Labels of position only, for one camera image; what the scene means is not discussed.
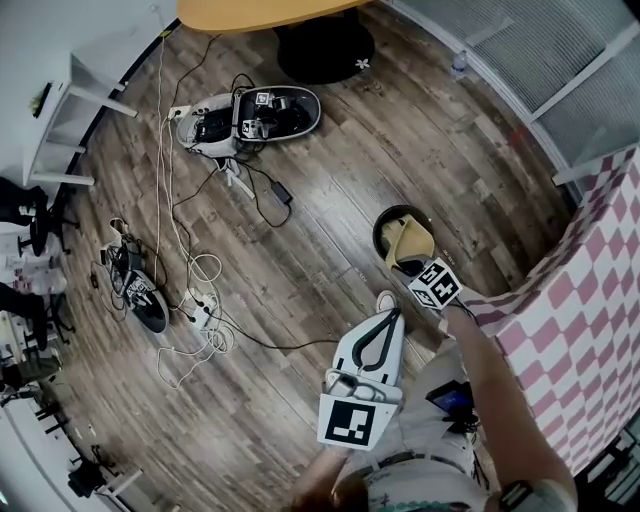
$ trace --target white shoe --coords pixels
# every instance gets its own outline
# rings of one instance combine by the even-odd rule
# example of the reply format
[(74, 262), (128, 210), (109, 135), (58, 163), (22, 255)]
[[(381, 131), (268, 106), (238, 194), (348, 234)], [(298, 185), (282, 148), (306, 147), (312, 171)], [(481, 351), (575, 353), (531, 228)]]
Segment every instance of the white shoe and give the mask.
[(396, 300), (396, 296), (390, 290), (384, 290), (380, 292), (378, 295), (378, 300), (376, 301), (376, 312), (380, 313), (382, 311), (388, 311), (393, 308), (398, 307), (398, 301)]

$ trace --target black table base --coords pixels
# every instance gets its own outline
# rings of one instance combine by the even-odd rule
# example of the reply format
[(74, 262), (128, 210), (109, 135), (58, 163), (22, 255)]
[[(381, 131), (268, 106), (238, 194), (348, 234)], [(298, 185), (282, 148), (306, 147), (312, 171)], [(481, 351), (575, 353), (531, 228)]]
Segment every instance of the black table base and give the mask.
[(330, 84), (351, 78), (371, 63), (373, 36), (355, 8), (296, 26), (275, 28), (278, 63), (287, 76), (305, 84)]

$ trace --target power strip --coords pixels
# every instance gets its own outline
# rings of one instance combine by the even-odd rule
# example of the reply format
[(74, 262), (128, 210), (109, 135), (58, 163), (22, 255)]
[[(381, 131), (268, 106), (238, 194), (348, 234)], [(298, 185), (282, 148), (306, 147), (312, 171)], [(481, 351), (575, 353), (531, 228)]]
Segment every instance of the power strip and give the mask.
[(193, 327), (198, 331), (204, 331), (212, 318), (211, 315), (213, 314), (216, 303), (209, 295), (201, 294), (198, 300), (203, 303), (203, 306), (200, 307), (196, 305), (196, 309), (192, 315), (193, 318), (196, 319), (196, 321), (193, 322)]

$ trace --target person's left arm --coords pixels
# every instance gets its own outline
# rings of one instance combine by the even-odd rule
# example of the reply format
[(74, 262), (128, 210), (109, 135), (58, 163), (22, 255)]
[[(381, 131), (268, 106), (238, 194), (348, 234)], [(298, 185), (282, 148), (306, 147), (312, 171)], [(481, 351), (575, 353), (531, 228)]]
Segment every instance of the person's left arm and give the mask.
[(304, 509), (305, 504), (331, 503), (333, 488), (338, 475), (353, 450), (340, 446), (325, 445), (309, 464), (291, 490), (294, 509)]

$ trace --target pink and white checkered cloth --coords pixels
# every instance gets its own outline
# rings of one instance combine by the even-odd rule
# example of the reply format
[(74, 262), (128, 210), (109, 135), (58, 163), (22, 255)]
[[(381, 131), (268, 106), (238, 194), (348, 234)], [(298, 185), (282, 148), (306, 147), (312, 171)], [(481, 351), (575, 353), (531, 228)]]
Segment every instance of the pink and white checkered cloth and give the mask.
[(603, 159), (562, 240), (519, 290), (466, 300), (573, 474), (640, 406), (638, 153)]

